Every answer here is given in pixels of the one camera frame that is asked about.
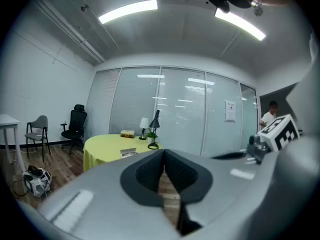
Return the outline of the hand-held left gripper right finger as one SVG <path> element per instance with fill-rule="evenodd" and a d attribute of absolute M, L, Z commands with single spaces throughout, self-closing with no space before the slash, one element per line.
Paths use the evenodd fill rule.
<path fill-rule="evenodd" d="M 249 155 L 202 157 L 182 151 L 163 152 L 164 169 L 180 196 L 177 229 L 183 236 L 216 222 L 239 201 L 257 207 L 275 168 L 277 153 L 262 163 Z"/>

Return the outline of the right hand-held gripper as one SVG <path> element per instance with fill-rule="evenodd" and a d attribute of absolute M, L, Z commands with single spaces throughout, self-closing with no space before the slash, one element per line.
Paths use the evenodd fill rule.
<path fill-rule="evenodd" d="M 298 128 L 290 114 L 275 118 L 269 125 L 249 137 L 247 152 L 260 164 L 271 152 L 279 152 L 291 141 L 300 138 Z M 212 159 L 242 159 L 243 151 L 229 152 L 213 156 Z"/>

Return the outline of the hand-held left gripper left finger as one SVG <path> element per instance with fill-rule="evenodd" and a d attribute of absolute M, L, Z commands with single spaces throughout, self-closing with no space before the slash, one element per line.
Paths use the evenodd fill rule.
<path fill-rule="evenodd" d="M 52 193 L 38 212 L 82 240 L 177 240 L 158 195 L 163 150 L 99 164 Z"/>

